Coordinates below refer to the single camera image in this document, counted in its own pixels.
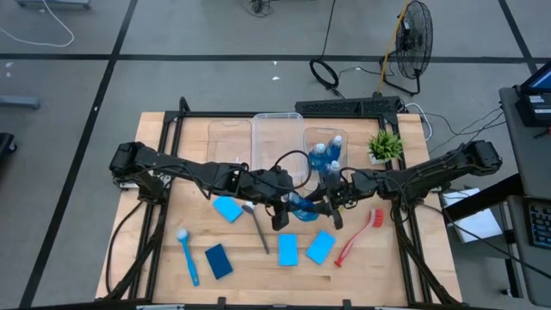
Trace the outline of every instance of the transparent plastic bin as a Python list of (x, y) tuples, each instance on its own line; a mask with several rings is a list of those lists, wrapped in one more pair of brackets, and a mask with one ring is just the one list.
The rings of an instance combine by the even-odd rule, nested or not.
[[(292, 150), (304, 151), (304, 120), (295, 112), (263, 113), (252, 118), (252, 169), (269, 169), (276, 160)], [(307, 173), (307, 161), (291, 154), (279, 165), (288, 171), (293, 184), (300, 184)]]
[[(341, 155), (338, 158), (338, 163), (341, 168), (348, 165), (348, 153), (346, 146), (348, 145), (348, 133), (341, 129), (334, 128), (320, 128), (311, 127), (304, 131), (304, 152), (309, 153), (318, 143), (323, 143), (325, 147), (329, 145), (329, 141), (333, 140), (336, 136), (343, 137), (343, 144), (341, 145)], [(315, 170), (312, 171), (310, 180), (305, 185), (305, 189), (309, 192), (314, 191), (318, 187), (319, 173)]]
[(208, 124), (207, 161), (251, 163), (251, 123), (222, 120)]

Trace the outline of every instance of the red brush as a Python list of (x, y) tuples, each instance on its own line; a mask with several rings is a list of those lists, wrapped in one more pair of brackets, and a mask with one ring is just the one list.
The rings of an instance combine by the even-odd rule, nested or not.
[(360, 235), (363, 233), (363, 231), (367, 230), (368, 228), (379, 228), (382, 226), (382, 222), (384, 220), (385, 216), (382, 212), (382, 209), (371, 209), (368, 213), (368, 223), (360, 230), (357, 234), (350, 239), (346, 245), (343, 248), (343, 251), (341, 251), (341, 255), (338, 257), (338, 260), (335, 262), (335, 265), (338, 267), (341, 267), (341, 263), (343, 260), (348, 256), (348, 252), (350, 252), (350, 249), (352, 249), (352, 245), (356, 242), (358, 238), (360, 238)]

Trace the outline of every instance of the wooden tabletop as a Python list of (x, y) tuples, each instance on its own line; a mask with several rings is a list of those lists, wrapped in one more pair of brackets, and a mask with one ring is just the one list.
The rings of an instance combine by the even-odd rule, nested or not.
[[(164, 113), (142, 114), (136, 140), (156, 149), (163, 117)], [(227, 156), (228, 152), (225, 150), (231, 150), (232, 146), (219, 145), (218, 151), (215, 152), (213, 144), (208, 143), (208, 129), (213, 121), (217, 119), (184, 119), (179, 157), (205, 162), (207, 159), (222, 159), (220, 157)], [(382, 168), (370, 163), (366, 146), (369, 138), (379, 131), (377, 121), (305, 119), (304, 122), (306, 127), (331, 127), (348, 133), (349, 166)], [(241, 129), (236, 130), (243, 131), (243, 134), (232, 137), (235, 139), (235, 147), (243, 150), (250, 137), (246, 134), (246, 126), (239, 128)], [(399, 115), (399, 130), (405, 141), (406, 166), (411, 167), (428, 160), (429, 155), (418, 115)], [(172, 132), (173, 129), (169, 134), (169, 145), (166, 150), (170, 150)], [(250, 154), (244, 151), (239, 156), (248, 158)], [(121, 194), (114, 228), (136, 205), (136, 196), (137, 190)], [(438, 200), (433, 195), (427, 197), (425, 202), (439, 208)], [(324, 216), (320, 216), (314, 222), (305, 223), (289, 215), (289, 225), (280, 232), (274, 232), (263, 206), (257, 206), (256, 214), (268, 241), (269, 255), (263, 249), (249, 214), (242, 214), (230, 224), (214, 210), (212, 203), (201, 195), (192, 182), (177, 179), (173, 183), (153, 302), (214, 304), (219, 296), (225, 296), (228, 304), (336, 306), (342, 305), (343, 299), (350, 299), (354, 306), (407, 305), (396, 233), (389, 217), (389, 201), (383, 201), (377, 196), (360, 201), (356, 208), (342, 212), (344, 228), (338, 231), (333, 227), (332, 220)], [(344, 244), (365, 224), (371, 208), (384, 210), (383, 226), (364, 233), (355, 243), (343, 267), (338, 268), (333, 262)], [(117, 236), (113, 249), (111, 286), (124, 276), (135, 259), (144, 212), (145, 207), (142, 207), (128, 220)], [(425, 262), (449, 293), (461, 300), (442, 216), (426, 208), (417, 208), (416, 213)], [(182, 227), (190, 232), (189, 245), (201, 282), (197, 288), (194, 288), (190, 280), (182, 247), (176, 240), (176, 234)], [(337, 243), (325, 263), (317, 265), (306, 257), (305, 253), (321, 229), (335, 236)], [(279, 233), (297, 234), (298, 266), (278, 265)], [(217, 244), (223, 244), (233, 267), (233, 273), (220, 280), (214, 279), (204, 253)], [(146, 263), (142, 270), (139, 295), (144, 295), (145, 292), (144, 279), (149, 272), (148, 264)], [(414, 268), (413, 262), (411, 266), (416, 297), (421, 301), (417, 269)], [(104, 273), (103, 271), (98, 284), (98, 297), (106, 294)]]

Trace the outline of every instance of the potted plant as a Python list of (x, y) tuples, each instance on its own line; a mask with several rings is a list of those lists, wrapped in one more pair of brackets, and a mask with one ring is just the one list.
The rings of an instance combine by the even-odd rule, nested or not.
[(393, 158), (399, 158), (404, 141), (394, 133), (381, 130), (368, 142), (371, 164), (384, 164)]

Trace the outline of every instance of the white pot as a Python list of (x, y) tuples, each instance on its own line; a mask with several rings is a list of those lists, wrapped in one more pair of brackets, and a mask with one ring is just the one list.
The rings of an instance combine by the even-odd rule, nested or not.
[(379, 160), (373, 156), (372, 153), (369, 154), (369, 158), (371, 159), (371, 164), (385, 164), (387, 161), (390, 161), (390, 159), (387, 160)]

